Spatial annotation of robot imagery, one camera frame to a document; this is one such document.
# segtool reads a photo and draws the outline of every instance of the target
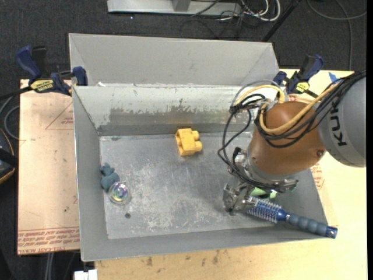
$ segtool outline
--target cardboard sheet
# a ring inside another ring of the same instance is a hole
[[[78,250],[71,97],[21,94],[19,158],[18,255]]]

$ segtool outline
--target wire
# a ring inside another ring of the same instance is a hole
[[[208,31],[211,32],[211,34],[213,35],[213,39],[219,39],[218,35],[215,34],[214,30],[212,30],[205,22],[199,20],[199,19],[192,19],[192,20],[186,20],[184,23],[181,24],[180,26],[180,35],[182,38],[185,38],[184,37],[184,34],[183,34],[183,27],[187,24],[187,23],[191,23],[191,22],[198,22],[200,23],[203,27],[205,27]]]
[[[267,13],[268,11],[268,8],[269,8],[269,4],[268,4],[268,0],[265,0],[266,2],[266,10],[261,13],[261,12],[258,12],[258,13],[255,13],[253,11],[250,10],[250,8],[244,3],[243,0],[240,0],[241,3],[242,3],[242,6],[246,9],[246,11],[244,11],[243,13],[246,14],[246,15],[250,15],[250,16],[253,16],[253,17],[256,17],[264,22],[274,22],[275,20],[277,20],[279,17],[280,17],[280,14],[281,14],[281,4],[280,4],[280,1],[279,0],[275,0],[276,2],[276,8],[277,8],[277,14],[276,16],[272,17],[272,18],[264,18],[263,15]]]
[[[352,69],[352,53],[353,53],[353,35],[352,35],[352,25],[351,25],[351,19],[349,18],[349,15],[347,14],[346,10],[344,9],[343,5],[338,1],[336,0],[336,2],[338,3],[338,5],[341,7],[344,15],[346,16],[346,18],[348,18],[347,22],[349,24],[349,31],[350,31],[350,55],[349,55],[349,70]]]
[[[16,111],[17,109],[19,109],[19,106],[15,106],[14,108],[11,108],[8,113],[6,114],[5,118],[4,118],[4,129],[6,131],[6,133],[11,136],[13,139],[15,140],[19,140],[19,138],[16,136],[16,135],[13,135],[13,133],[9,130],[8,128],[8,118],[9,116],[14,112]]]
[[[353,32],[352,32],[352,25],[351,25],[351,20],[353,19],[358,19],[362,16],[365,16],[367,14],[367,11],[357,15],[357,16],[349,16],[346,12],[346,10],[344,9],[343,5],[338,1],[336,0],[337,4],[339,5],[339,7],[342,9],[345,17],[331,17],[331,16],[327,16],[327,15],[324,15],[323,13],[320,13],[318,12],[310,3],[309,0],[307,0],[307,4],[308,6],[315,12],[317,13],[319,16],[322,16],[323,18],[326,18],[326,19],[329,19],[329,20],[338,20],[338,21],[347,21],[348,24],[349,24],[349,32],[350,32],[350,54],[349,54],[349,70],[351,71],[352,70],[352,56],[353,56]]]
[[[348,90],[357,81],[364,78],[365,76],[366,76],[366,71],[356,72],[345,78],[341,78],[336,85],[333,85],[333,86],[329,85],[322,93],[324,98],[319,103],[319,106],[316,108],[313,115],[307,118],[302,124],[296,126],[302,119],[304,119],[304,116],[306,115],[305,113],[295,122],[293,126],[285,130],[282,134],[278,134],[278,135],[268,134],[265,130],[263,130],[261,124],[258,123],[258,119],[256,119],[255,124],[258,127],[259,133],[265,138],[266,142],[270,146],[275,147],[275,148],[284,148],[284,147],[288,147],[296,143],[305,134],[314,130],[321,123],[324,117],[326,117],[327,113],[330,112],[332,108],[338,105],[338,103],[341,101],[343,96],[348,92]],[[316,118],[320,115],[322,115],[322,117],[318,119],[318,122],[316,124],[314,124],[314,122],[316,121]],[[301,131],[301,133],[297,137],[290,138],[290,135],[293,135],[298,131]],[[282,145],[275,145],[270,142],[272,140],[278,140],[278,139],[290,139],[291,141],[289,143],[282,144]]]
[[[251,100],[251,101],[247,101],[248,99],[251,99],[253,97],[260,97],[260,99],[256,99],[256,100]],[[239,106],[239,107],[231,107],[230,109],[230,112],[231,112],[231,115],[229,116],[228,118],[228,121],[227,121],[227,124],[225,125],[224,127],[224,131],[223,131],[223,138],[222,138],[222,147],[217,151],[217,154],[218,156],[222,159],[222,161],[228,165],[228,170],[231,174],[239,177],[242,181],[248,183],[248,184],[251,184],[255,187],[258,187],[258,188],[271,188],[271,186],[269,185],[266,185],[266,184],[263,184],[263,183],[259,183],[257,181],[255,181],[254,179],[251,179],[249,178],[247,175],[243,175],[239,169],[237,168],[236,164],[235,164],[235,161],[234,161],[234,158],[235,158],[235,153],[233,155],[233,158],[231,161],[228,157],[228,154],[227,154],[227,147],[229,146],[229,144],[236,138],[238,137],[239,135],[241,135],[245,130],[248,129],[248,127],[250,126],[250,123],[251,123],[251,120],[252,120],[252,114],[251,114],[251,109],[253,108],[257,108],[259,107],[259,101],[261,100],[264,100],[265,99],[265,96],[262,95],[262,94],[253,94],[251,96],[247,96],[245,97],[241,103],[239,103],[238,105],[236,106]],[[228,128],[229,128],[229,125],[231,123],[231,120],[237,115],[238,112],[240,111],[243,111],[243,110],[246,110],[248,112],[248,121],[245,125],[245,127],[240,130],[238,133],[236,133],[234,136],[232,136],[228,142],[226,142],[226,136],[227,136],[227,132],[228,132]]]
[[[51,261],[51,253],[48,253],[47,265],[45,266],[44,280],[48,280],[49,263]]]
[[[69,260],[68,266],[66,267],[66,272],[65,272],[65,275],[64,275],[64,277],[63,277],[62,280],[66,280],[66,279],[67,279],[68,274],[69,274],[69,271],[70,271],[70,267],[71,267],[72,261],[73,261],[74,258],[75,258],[75,255],[77,255],[77,253],[76,253],[76,252],[73,252],[72,257],[71,257],[70,260]]]
[[[215,0],[210,6],[208,6],[207,8],[201,10],[200,12],[197,12],[195,13],[194,15],[191,15],[191,17],[195,17],[195,16],[199,16],[205,12],[207,12],[209,9],[211,9],[212,7],[214,7],[217,3],[219,3],[221,0]]]
[[[260,115],[259,115],[259,122],[261,124],[261,127],[262,129],[265,131],[265,132],[270,132],[270,133],[275,133],[275,132],[282,132],[286,129],[289,129],[291,127],[293,127],[297,121],[299,121],[307,112],[310,111],[310,109],[313,108],[313,106],[318,102],[320,101],[323,97],[325,97],[329,92],[331,92],[333,90],[333,87],[330,87],[329,89],[327,89],[326,91],[324,91],[323,93],[321,93],[316,99],[313,99],[312,102],[310,102],[309,104],[307,104],[297,115],[295,115],[291,120],[289,120],[287,123],[283,124],[282,126],[280,127],[277,127],[277,128],[268,128],[265,123],[264,123],[264,112],[265,112],[265,108],[269,105],[269,103],[265,103],[262,107],[261,107],[261,110],[260,110]]]
[[[354,19],[358,19],[362,16],[365,16],[367,14],[367,11],[357,15],[357,16],[347,16],[347,17],[332,17],[332,16],[327,16],[327,15],[324,15],[323,13],[320,13],[319,11],[317,11],[312,5],[311,3],[309,2],[309,0],[307,0],[307,4],[308,6],[315,12],[317,13],[319,16],[322,16],[323,18],[326,18],[326,19],[330,19],[330,20],[339,20],[339,21],[345,21],[345,20],[354,20]]]
[[[276,89],[278,92],[279,92],[279,103],[283,103],[285,101],[285,94],[283,93],[283,91],[281,90],[281,88],[279,88],[278,86],[274,86],[274,85],[260,85],[260,86],[257,86],[255,88],[252,88],[250,90],[248,90],[247,92],[245,92],[236,102],[235,102],[235,105],[237,105],[238,103],[240,103],[246,96],[248,96],[250,93],[256,91],[256,90],[259,90],[259,89],[262,89],[262,88],[272,88],[272,89]]]

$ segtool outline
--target yellow toy block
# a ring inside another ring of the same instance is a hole
[[[194,155],[202,150],[202,143],[199,140],[198,131],[191,128],[181,128],[176,132],[176,142],[181,156]]]

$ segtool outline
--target metal stand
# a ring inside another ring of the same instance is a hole
[[[214,2],[192,0],[108,0],[108,11],[126,13],[163,13],[193,15]],[[204,12],[204,15],[218,16],[223,12],[235,11],[236,3],[219,2]]]

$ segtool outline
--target black cable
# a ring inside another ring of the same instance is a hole
[[[295,127],[303,118],[306,114],[304,114],[292,127],[284,131],[280,135],[270,135],[267,134],[262,127],[260,126],[260,123],[258,122],[258,117],[260,113],[258,113],[257,119],[255,120],[255,124],[258,127],[259,133],[264,137],[264,139],[267,141],[269,145],[275,148],[285,148],[288,147],[297,141],[299,141],[305,134],[311,132],[314,130],[317,125],[321,123],[323,118],[327,115],[327,113],[332,109],[332,107],[336,107],[336,105],[341,101],[343,96],[348,92],[348,90],[361,78],[366,76],[366,71],[362,72],[357,72],[353,73],[348,77],[345,77],[341,79],[341,81],[336,85],[336,87],[329,93],[327,94],[324,99],[320,102],[319,106],[316,108],[315,112],[313,113],[310,118],[308,118],[305,122],[303,122],[301,125]],[[318,120],[317,124],[313,126],[316,118],[320,113],[324,113],[321,119]],[[295,132],[300,131],[301,129],[305,129],[302,131],[302,133],[299,134],[299,136],[295,138],[289,138],[290,135],[293,135]],[[271,143],[270,141],[273,140],[278,140],[278,139],[292,139],[291,142],[282,144],[282,145],[275,145]]]
[[[209,5],[207,8],[195,13],[194,15],[191,15],[191,17],[195,17],[195,16],[199,16],[205,12],[207,12],[209,9],[211,9],[212,7],[214,7],[216,4],[218,4],[221,0],[215,0],[211,5]]]
[[[215,34],[214,30],[212,30],[212,28],[210,28],[205,22],[199,20],[199,19],[189,19],[189,20],[186,20],[185,22],[183,22],[179,29],[180,29],[180,36],[182,38],[185,38],[184,37],[184,34],[183,34],[183,27],[187,24],[187,23],[192,23],[192,22],[198,22],[200,23],[203,27],[205,27],[206,29],[208,29],[208,31],[211,32],[211,34],[213,35],[213,38],[212,39],[219,39],[219,36]]]
[[[73,262],[73,260],[74,260],[74,258],[75,258],[75,255],[77,255],[76,252],[74,252],[74,253],[72,254],[72,257],[71,257],[70,260],[69,260],[69,263],[68,263],[68,265],[67,265],[67,267],[66,267],[65,275],[64,275],[64,277],[63,277],[62,280],[66,280],[66,279],[67,279],[68,274],[69,274],[69,271],[70,271],[70,267],[71,267],[71,264],[72,264],[72,262]]]
[[[323,18],[326,18],[326,19],[330,19],[330,20],[338,20],[338,21],[345,21],[345,20],[354,20],[354,19],[358,19],[362,16],[365,16],[367,14],[367,11],[357,15],[357,16],[347,16],[347,17],[332,17],[332,16],[327,16],[327,15],[324,15],[323,13],[320,13],[319,11],[317,11],[312,5],[311,3],[309,2],[309,0],[307,0],[307,4],[308,6],[315,12],[317,13],[319,16],[322,16]]]
[[[354,19],[358,19],[360,17],[363,17],[367,14],[367,11],[357,15],[357,16],[349,16],[346,12],[346,10],[344,9],[343,5],[338,1],[336,0],[337,4],[339,5],[339,7],[342,9],[345,17],[331,17],[331,16],[327,16],[327,15],[324,15],[323,13],[320,13],[318,12],[310,3],[309,0],[307,0],[307,4],[308,6],[315,12],[317,13],[319,16],[325,18],[325,19],[329,19],[329,20],[337,20],[337,21],[347,21],[348,24],[349,24],[349,33],[350,33],[350,53],[349,53],[349,70],[351,71],[352,70],[352,56],[353,56],[353,32],[352,32],[352,25],[351,25],[351,20],[354,20]]]
[[[241,101],[238,105],[235,105],[235,107],[231,107],[230,108],[230,116],[227,120],[227,123],[224,127],[224,131],[223,131],[223,137],[222,137],[222,147],[217,151],[217,154],[218,156],[223,160],[223,162],[225,164],[228,165],[228,168],[230,168],[230,173],[232,173],[233,175],[239,177],[242,181],[248,183],[248,184],[251,184],[255,187],[259,187],[259,188],[271,188],[270,186],[266,185],[266,184],[262,184],[262,183],[259,183],[251,178],[248,178],[248,176],[245,176],[243,174],[240,173],[240,171],[237,169],[235,163],[234,163],[234,159],[233,161],[231,162],[229,157],[228,157],[228,154],[227,154],[227,147],[229,146],[229,144],[232,143],[232,141],[234,139],[236,139],[239,135],[241,135],[245,130],[248,129],[248,127],[250,126],[250,123],[251,123],[251,120],[252,120],[252,114],[251,114],[251,111],[250,109],[254,109],[254,108],[258,108],[259,107],[259,104],[258,104],[258,99],[257,100],[252,100],[252,101],[248,101],[246,103],[244,103],[245,101],[253,98],[253,97],[260,97],[259,100],[263,100],[263,98],[265,98],[262,94],[253,94],[252,96],[248,96],[246,97],[243,101]],[[229,128],[229,125],[231,123],[231,120],[233,119],[233,117],[235,117],[238,112],[242,111],[242,110],[246,110],[248,112],[248,121],[245,125],[245,127],[240,130],[239,132],[237,132],[235,135],[233,135],[229,140],[228,142],[226,142],[226,136],[227,136],[227,132],[228,132],[228,128]]]
[[[14,112],[16,111],[17,109],[19,109],[19,106],[15,106],[14,108],[11,108],[8,113],[6,114],[5,118],[4,118],[4,129],[5,129],[5,132],[10,136],[12,137],[13,139],[15,140],[19,140],[19,138],[16,136],[16,135],[13,135],[13,133],[9,130],[8,128],[8,118],[9,116]]]

